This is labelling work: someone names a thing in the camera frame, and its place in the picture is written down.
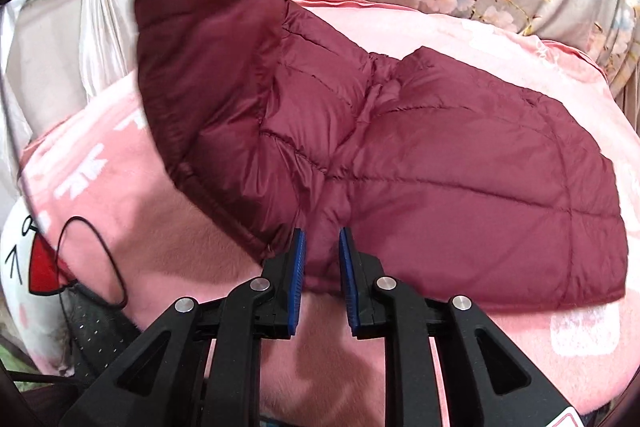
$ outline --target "white plush toy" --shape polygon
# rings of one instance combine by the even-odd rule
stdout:
[[[73,372],[69,335],[58,293],[54,251],[20,198],[0,237],[0,282],[7,307],[38,369],[47,375]]]

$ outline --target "maroon puffer jacket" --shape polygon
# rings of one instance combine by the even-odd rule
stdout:
[[[289,0],[137,0],[139,83],[177,187],[257,259],[337,239],[425,296],[488,311],[624,294],[610,161],[561,103],[433,50],[363,49]]]

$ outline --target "pink blanket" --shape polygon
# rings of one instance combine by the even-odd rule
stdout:
[[[614,163],[628,233],[627,295],[562,313],[492,317],[579,412],[618,395],[640,365],[640,139],[584,55],[482,23],[355,0],[301,3],[370,51],[401,58],[425,45],[564,103]],[[146,127],[134,74],[26,151],[25,178],[55,244],[72,214],[91,220],[123,272],[126,314],[147,327],[175,299],[225,296],[260,273],[244,251],[178,193]],[[120,299],[98,242],[71,226],[61,257],[79,280]],[[262,411],[297,425],[383,425],[380,341],[356,341],[340,299],[303,296],[298,334],[265,343]]]

